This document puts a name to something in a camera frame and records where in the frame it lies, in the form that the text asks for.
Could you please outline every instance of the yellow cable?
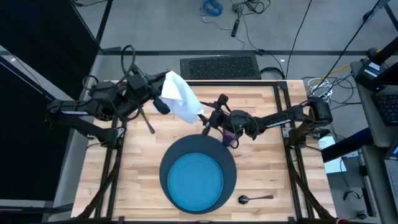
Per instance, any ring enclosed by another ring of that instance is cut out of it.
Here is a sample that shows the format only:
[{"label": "yellow cable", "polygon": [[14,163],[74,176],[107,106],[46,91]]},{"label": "yellow cable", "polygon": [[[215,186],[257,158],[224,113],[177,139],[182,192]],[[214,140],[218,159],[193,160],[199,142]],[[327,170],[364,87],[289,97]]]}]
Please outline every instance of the yellow cable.
[{"label": "yellow cable", "polygon": [[[337,68],[336,70],[331,71],[331,72],[330,72],[330,75],[332,75],[332,74],[334,74],[334,73],[339,73],[339,72],[343,71],[344,69],[346,69],[346,68],[348,68],[348,67],[349,67],[349,65],[344,65],[344,66],[341,67],[341,68]],[[310,85],[310,87],[313,87],[314,85],[317,85],[317,84],[320,83],[321,80],[323,80],[324,78],[325,78],[325,77],[321,77],[321,79],[319,79],[318,81],[313,82],[313,83]]]}]

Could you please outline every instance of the white towel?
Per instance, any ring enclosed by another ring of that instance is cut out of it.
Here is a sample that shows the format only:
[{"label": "white towel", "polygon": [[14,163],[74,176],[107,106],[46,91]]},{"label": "white towel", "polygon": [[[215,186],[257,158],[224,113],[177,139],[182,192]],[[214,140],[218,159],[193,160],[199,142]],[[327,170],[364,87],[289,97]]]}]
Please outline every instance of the white towel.
[{"label": "white towel", "polygon": [[205,111],[186,81],[170,71],[166,74],[160,99],[169,106],[171,113],[192,124]]}]

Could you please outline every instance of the wooden tabletop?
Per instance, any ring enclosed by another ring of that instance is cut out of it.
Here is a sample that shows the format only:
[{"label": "wooden tabletop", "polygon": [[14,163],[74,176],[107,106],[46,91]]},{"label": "wooden tabletop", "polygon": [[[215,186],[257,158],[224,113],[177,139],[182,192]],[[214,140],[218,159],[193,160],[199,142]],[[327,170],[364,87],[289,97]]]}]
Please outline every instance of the wooden tabletop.
[{"label": "wooden tabletop", "polygon": [[[303,81],[287,81],[287,84],[292,105],[307,99]],[[192,90],[200,101],[209,102],[217,100],[224,93],[229,96],[228,106],[232,110],[244,110],[253,116],[261,117],[277,112],[271,86],[193,86]],[[147,221],[287,221],[287,217],[295,217],[280,128],[266,130],[255,141],[242,136],[239,148],[230,149],[238,170],[232,196],[214,212],[191,215],[176,209],[164,195],[159,182],[159,166],[173,142],[189,134],[201,133],[203,126],[199,121],[188,124],[173,115],[154,113],[151,103],[144,106],[144,111],[156,133],[149,132],[141,116],[127,124],[114,220],[118,216],[125,216],[126,220]],[[211,108],[205,106],[205,116],[209,117],[211,111]],[[110,122],[98,120],[94,123],[102,128],[111,125]],[[217,130],[211,130],[210,135],[221,139]],[[316,140],[308,139],[307,144],[318,147]],[[99,146],[87,150],[73,206],[73,217],[83,211],[98,191],[105,153],[106,149]],[[305,148],[302,149],[302,154],[310,190],[331,215],[336,216],[320,152]],[[299,192],[303,215],[306,216],[304,199]],[[247,205],[238,203],[241,195],[261,197],[269,194],[274,195],[274,199],[253,200]],[[104,198],[102,216],[105,216],[108,195],[109,190]]]}]

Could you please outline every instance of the blue plate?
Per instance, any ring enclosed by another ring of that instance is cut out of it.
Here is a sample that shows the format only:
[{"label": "blue plate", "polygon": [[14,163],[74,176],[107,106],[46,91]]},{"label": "blue plate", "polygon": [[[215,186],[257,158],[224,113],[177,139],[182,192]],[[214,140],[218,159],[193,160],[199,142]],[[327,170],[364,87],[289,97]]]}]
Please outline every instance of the blue plate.
[{"label": "blue plate", "polygon": [[190,153],[174,162],[167,188],[180,207],[197,212],[212,206],[223,191],[223,173],[217,162],[202,153]]}]

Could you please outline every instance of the concrete floor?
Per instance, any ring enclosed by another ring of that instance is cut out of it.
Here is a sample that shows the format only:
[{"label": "concrete floor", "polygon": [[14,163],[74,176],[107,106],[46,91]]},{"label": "concrete floor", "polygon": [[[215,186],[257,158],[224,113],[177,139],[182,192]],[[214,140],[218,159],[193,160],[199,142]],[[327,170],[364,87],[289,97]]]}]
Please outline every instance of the concrete floor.
[{"label": "concrete floor", "polygon": [[[94,1],[81,0],[85,4]],[[230,28],[236,15],[231,11],[229,1],[220,2],[224,4],[222,15],[207,17],[206,21],[216,21],[221,27]],[[376,0],[313,1],[298,36],[295,50],[343,50],[359,27],[363,14],[370,10],[375,2]],[[242,43],[231,38],[228,31],[219,30],[214,24],[202,23],[199,11],[201,3],[202,1],[194,0],[114,0],[101,47],[123,47],[132,44],[137,50],[241,49]],[[78,12],[94,36],[100,26],[105,5],[104,2],[78,8]],[[307,5],[308,0],[273,1],[265,13],[246,16],[253,44],[257,48],[266,50],[290,50]],[[398,1],[391,1],[390,7],[398,16]],[[367,50],[371,47],[380,49],[397,35],[398,32],[385,10],[382,9],[367,22],[348,49]],[[245,50],[252,50],[243,23],[239,26],[237,36],[245,42]],[[137,57],[136,64],[147,73],[159,73],[166,68],[178,73],[180,71],[179,60],[189,57],[198,56],[141,56]],[[288,56],[276,55],[276,57],[278,60],[285,60],[281,63],[286,71]],[[360,58],[362,57],[344,56],[335,68],[340,68]],[[326,75],[336,59],[335,56],[293,56],[290,60],[289,79],[298,80],[308,76]],[[257,56],[257,61],[260,68],[277,67],[276,62],[270,56]],[[398,57],[391,58],[391,62],[396,61],[398,61]],[[120,56],[98,56],[92,71],[92,75],[97,76],[100,80],[117,80],[122,77],[122,74]],[[349,70],[345,70],[332,76],[345,77],[348,74]],[[262,78],[279,79],[273,73],[265,73]],[[351,90],[339,87],[334,88],[333,91],[332,99],[336,101],[343,101],[351,93]],[[355,90],[350,102],[358,101],[359,97]],[[333,126],[339,135],[350,136],[367,127],[361,105],[345,106],[333,110],[332,113]],[[71,180],[68,183],[78,181],[79,175],[75,175],[77,180]],[[72,185],[67,184],[60,188],[76,187]],[[357,208],[363,208],[362,200],[344,202],[341,199],[340,196],[345,187],[340,184],[333,184],[331,189],[339,217],[355,217]]]}]

